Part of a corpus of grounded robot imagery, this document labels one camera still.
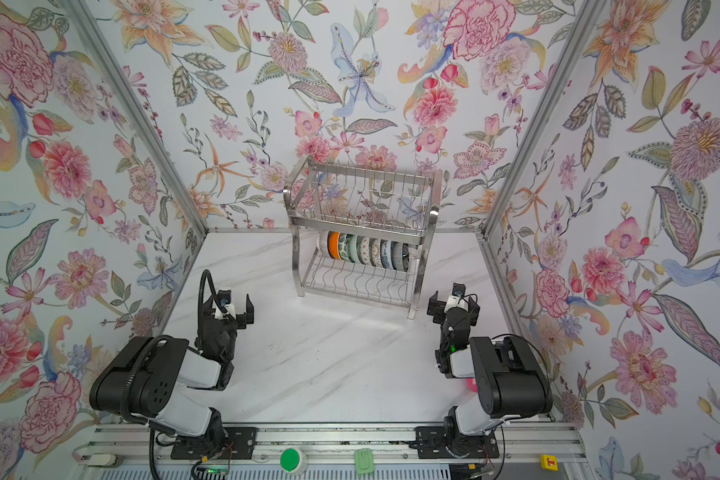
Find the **green leaf pattern bowl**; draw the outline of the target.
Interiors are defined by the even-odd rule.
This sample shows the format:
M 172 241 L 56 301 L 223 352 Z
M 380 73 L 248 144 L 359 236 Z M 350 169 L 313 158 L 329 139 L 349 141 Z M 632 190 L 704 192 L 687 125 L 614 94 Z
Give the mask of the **green leaf pattern bowl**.
M 351 261 L 351 257 L 349 254 L 349 247 L 348 247 L 350 238 L 351 238 L 351 236 L 346 233 L 340 233 L 339 238 L 338 238 L 339 258 L 345 262 Z

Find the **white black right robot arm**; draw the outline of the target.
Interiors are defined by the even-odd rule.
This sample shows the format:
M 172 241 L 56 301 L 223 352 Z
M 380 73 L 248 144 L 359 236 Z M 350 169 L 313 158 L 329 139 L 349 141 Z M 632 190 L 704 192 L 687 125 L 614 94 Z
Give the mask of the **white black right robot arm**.
M 462 284 L 445 300 L 437 294 L 428 300 L 427 314 L 440 327 L 438 370 L 449 379 L 471 379 L 476 387 L 471 400 L 449 410 L 442 438 L 431 442 L 458 458 L 485 452 L 486 439 L 505 423 L 547 414 L 553 406 L 549 379 L 532 345 L 514 334 L 473 336 L 479 313 L 476 297 Z

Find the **white lattice pattern bowl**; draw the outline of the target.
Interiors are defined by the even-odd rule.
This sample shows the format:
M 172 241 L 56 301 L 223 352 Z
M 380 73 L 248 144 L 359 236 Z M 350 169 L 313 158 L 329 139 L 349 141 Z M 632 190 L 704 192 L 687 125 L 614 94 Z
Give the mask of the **white lattice pattern bowl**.
M 382 267 L 380 241 L 378 239 L 372 238 L 370 240 L 370 257 L 371 263 L 374 267 Z

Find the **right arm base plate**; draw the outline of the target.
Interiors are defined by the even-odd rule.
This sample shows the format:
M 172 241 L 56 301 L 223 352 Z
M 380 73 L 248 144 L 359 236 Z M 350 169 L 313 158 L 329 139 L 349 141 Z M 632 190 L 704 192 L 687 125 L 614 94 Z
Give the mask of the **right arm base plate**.
M 467 436 L 444 426 L 416 427 L 408 445 L 420 459 L 486 461 L 501 456 L 493 433 Z

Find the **pale green bowl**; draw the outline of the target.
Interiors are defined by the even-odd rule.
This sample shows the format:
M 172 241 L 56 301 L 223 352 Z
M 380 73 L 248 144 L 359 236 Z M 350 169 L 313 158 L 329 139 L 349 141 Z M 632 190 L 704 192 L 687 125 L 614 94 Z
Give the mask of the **pale green bowl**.
M 359 240 L 359 237 L 357 235 L 353 235 L 353 234 L 347 235 L 347 250 L 348 250 L 350 261 L 354 264 L 361 264 L 359 250 L 358 250 L 358 240 Z

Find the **white bowl orange outside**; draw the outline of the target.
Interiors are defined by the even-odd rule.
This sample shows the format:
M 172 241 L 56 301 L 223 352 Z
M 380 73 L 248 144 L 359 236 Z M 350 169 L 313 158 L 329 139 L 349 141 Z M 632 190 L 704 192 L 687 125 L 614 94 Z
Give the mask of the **white bowl orange outside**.
M 334 260 L 340 260 L 340 234 L 338 232 L 330 231 L 328 233 L 328 239 L 327 239 L 327 247 L 329 256 Z

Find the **stainless steel dish rack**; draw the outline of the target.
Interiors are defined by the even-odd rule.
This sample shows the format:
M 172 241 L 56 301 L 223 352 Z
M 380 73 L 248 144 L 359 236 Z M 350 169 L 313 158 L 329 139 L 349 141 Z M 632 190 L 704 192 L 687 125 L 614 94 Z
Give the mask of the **stainless steel dish rack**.
M 396 307 L 414 318 L 439 222 L 444 176 L 302 159 L 288 175 L 283 203 L 292 236 L 298 296 L 318 294 Z M 407 272 L 334 260 L 318 250 L 321 231 L 409 246 Z

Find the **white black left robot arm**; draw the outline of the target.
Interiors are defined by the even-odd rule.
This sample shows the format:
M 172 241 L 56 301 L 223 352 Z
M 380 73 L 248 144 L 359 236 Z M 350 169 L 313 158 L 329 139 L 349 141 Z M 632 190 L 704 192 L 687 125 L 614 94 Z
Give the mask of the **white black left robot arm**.
M 165 433 L 203 454 L 231 443 L 221 413 L 189 398 L 185 389 L 223 391 L 234 371 L 238 331 L 254 323 L 254 305 L 235 311 L 232 292 L 215 288 L 202 272 L 194 341 L 170 335 L 135 336 L 94 380 L 89 402 L 96 411 Z

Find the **grey striped bowl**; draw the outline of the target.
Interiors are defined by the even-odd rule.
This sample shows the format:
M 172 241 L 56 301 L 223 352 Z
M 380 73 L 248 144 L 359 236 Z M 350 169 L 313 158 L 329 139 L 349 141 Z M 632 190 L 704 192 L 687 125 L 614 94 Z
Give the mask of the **grey striped bowl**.
M 318 246 L 318 250 L 320 251 L 320 253 L 321 253 L 323 256 L 325 256 L 325 257 L 329 257 L 329 256 L 330 256 L 330 249 L 329 249 L 329 232 L 328 232 L 328 231 L 321 231 L 321 232 L 319 233 L 319 238 L 318 238 L 318 244 L 317 244 L 317 246 Z

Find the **black patterned bowl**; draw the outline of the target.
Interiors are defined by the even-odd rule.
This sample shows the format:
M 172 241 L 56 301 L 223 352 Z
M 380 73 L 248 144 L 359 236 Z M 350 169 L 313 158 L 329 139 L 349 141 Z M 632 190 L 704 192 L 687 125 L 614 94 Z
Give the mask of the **black patterned bowl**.
M 404 242 L 392 245 L 392 265 L 396 271 L 407 272 L 410 263 L 409 246 Z

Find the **blue floral bowl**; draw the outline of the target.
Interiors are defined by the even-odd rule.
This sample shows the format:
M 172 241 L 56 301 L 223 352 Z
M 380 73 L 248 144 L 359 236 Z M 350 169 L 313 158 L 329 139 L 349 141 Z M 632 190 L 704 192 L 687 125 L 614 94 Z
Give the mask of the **blue floral bowl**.
M 384 239 L 380 241 L 380 259 L 383 268 L 388 270 L 394 270 L 391 241 Z

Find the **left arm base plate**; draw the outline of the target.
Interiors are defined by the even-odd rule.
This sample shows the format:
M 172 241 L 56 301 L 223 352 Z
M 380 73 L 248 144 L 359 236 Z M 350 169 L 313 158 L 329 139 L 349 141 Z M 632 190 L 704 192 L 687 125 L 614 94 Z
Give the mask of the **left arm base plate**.
M 200 437 L 178 436 L 172 447 L 172 460 L 251 460 L 256 445 L 256 427 L 225 427 Z

